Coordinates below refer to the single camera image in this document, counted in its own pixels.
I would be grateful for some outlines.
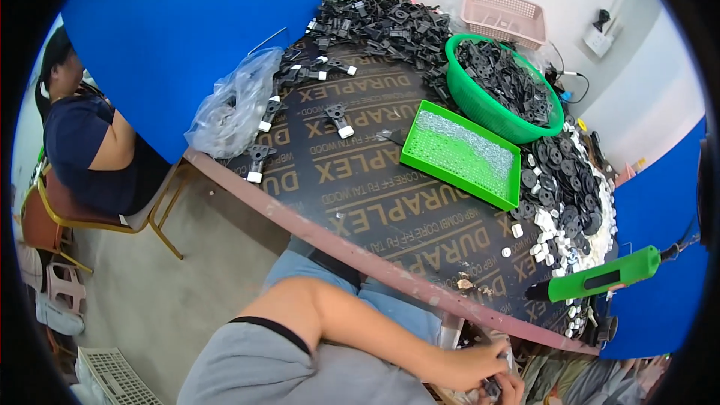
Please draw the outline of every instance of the person's hand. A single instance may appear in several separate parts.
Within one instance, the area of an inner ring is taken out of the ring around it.
[[[483,378],[508,370],[508,361],[498,355],[510,350],[506,340],[487,346],[445,350],[432,379],[437,386],[465,392],[478,388]]]
[[[515,375],[506,373],[495,374],[495,380],[501,389],[498,401],[495,405],[520,405],[525,391],[525,383]],[[480,388],[480,399],[477,405],[490,405],[491,398],[485,392],[484,388]]]

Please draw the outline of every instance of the green plastic tray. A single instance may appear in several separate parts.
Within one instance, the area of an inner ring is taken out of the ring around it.
[[[421,111],[437,114],[508,149],[513,154],[513,166],[510,168],[507,180],[502,181],[492,174],[492,168],[488,163],[478,157],[467,143],[436,134],[431,130],[420,130],[415,121],[412,122],[408,138],[402,146],[400,162],[457,186],[505,212],[517,208],[520,198],[520,149],[476,123],[427,100],[420,103],[415,120],[418,119]],[[444,160],[445,167],[431,161],[437,157]]]
[[[492,39],[480,35],[459,34],[451,37],[445,43],[445,54],[448,58],[448,89],[455,103],[471,121],[480,124],[513,144],[525,144],[540,137],[554,137],[563,130],[563,123],[565,122],[563,107],[560,106],[560,101],[552,92],[550,84],[545,81],[545,77],[540,75],[532,64],[513,51],[517,63],[520,66],[527,67],[528,73],[535,79],[535,82],[544,84],[550,92],[548,97],[552,104],[552,110],[549,114],[548,129],[533,125],[512,114],[465,73],[457,58],[455,58],[455,49],[465,39],[473,41],[492,41]]]

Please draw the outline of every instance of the metal rod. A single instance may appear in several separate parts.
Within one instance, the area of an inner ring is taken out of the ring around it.
[[[247,56],[248,56],[248,57],[251,56],[251,55],[253,54],[253,52],[255,52],[256,50],[258,50],[258,49],[260,49],[261,47],[263,47],[263,44],[265,44],[267,41],[270,41],[270,40],[273,39],[275,36],[278,36],[280,33],[285,32],[286,30],[287,30],[287,27],[283,27],[283,28],[281,28],[280,30],[276,31],[275,33],[271,34],[271,35],[268,36],[263,42],[261,42],[261,43],[259,43],[257,46],[255,46],[255,47],[253,48],[253,50],[249,51],[249,52],[247,53]],[[290,32],[287,33],[287,46],[290,47]]]

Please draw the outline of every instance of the blue wall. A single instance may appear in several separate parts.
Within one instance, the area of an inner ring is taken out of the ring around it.
[[[664,250],[683,235],[696,214],[699,141],[704,135],[702,119],[663,158],[617,188],[619,244]],[[620,253],[627,255],[629,246],[621,246]],[[694,244],[676,261],[662,264],[652,278],[617,291],[610,311],[618,316],[618,332],[600,356],[619,360],[677,350],[698,308],[707,261],[705,248]]]
[[[169,162],[215,80],[283,27],[305,34],[320,0],[69,0],[67,34],[103,93]]]

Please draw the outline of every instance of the black cable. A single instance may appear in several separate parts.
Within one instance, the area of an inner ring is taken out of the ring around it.
[[[563,60],[563,56],[560,54],[560,51],[557,50],[557,47],[555,47],[555,44],[552,41],[550,41],[550,45],[553,49],[555,49],[557,56],[560,57],[560,64],[562,65],[562,67],[560,68],[560,75],[557,76],[557,78],[560,78],[563,76],[563,72],[565,70],[565,60]]]
[[[588,78],[586,76],[582,75],[581,73],[578,73],[577,76],[584,78],[586,83],[588,84],[588,87],[585,88],[585,92],[582,94],[581,98],[577,99],[575,102],[568,102],[569,104],[579,103],[582,99],[585,98],[586,95],[588,95],[588,91],[590,90],[590,81],[588,80]]]

